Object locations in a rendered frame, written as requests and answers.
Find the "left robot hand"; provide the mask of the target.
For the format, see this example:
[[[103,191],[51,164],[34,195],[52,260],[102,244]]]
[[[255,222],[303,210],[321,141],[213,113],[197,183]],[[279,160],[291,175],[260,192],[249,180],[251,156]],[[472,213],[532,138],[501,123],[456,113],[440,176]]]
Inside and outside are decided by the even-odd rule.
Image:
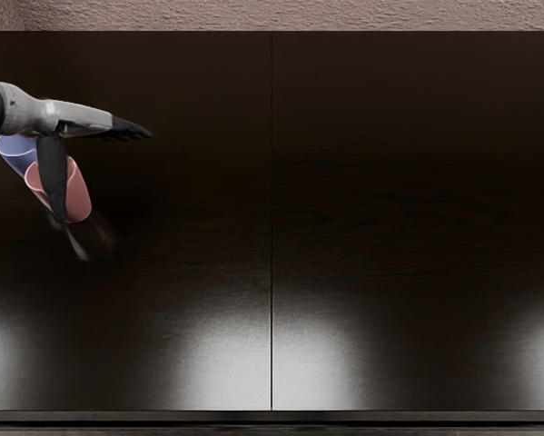
[[[68,216],[65,138],[125,142],[153,137],[139,124],[104,110],[54,99],[37,99],[13,84],[0,82],[0,98],[0,134],[20,134],[36,139],[40,182],[59,223]]]

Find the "pink cup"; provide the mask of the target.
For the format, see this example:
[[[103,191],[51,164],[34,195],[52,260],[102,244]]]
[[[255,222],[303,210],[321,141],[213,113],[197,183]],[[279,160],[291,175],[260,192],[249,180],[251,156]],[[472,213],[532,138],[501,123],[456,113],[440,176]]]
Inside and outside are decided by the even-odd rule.
[[[40,181],[38,164],[32,163],[25,172],[25,184],[41,202],[51,211],[49,200]],[[66,211],[67,223],[79,223],[89,217],[92,211],[90,195],[82,173],[71,157],[67,157],[67,184],[66,184]]]

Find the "blue cup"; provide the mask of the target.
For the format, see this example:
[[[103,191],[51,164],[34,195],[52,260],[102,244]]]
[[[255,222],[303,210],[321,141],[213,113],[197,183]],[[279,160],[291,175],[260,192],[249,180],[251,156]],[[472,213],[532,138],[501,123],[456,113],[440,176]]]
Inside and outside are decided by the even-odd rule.
[[[0,155],[22,178],[27,169],[36,161],[36,140],[19,134],[0,135]]]

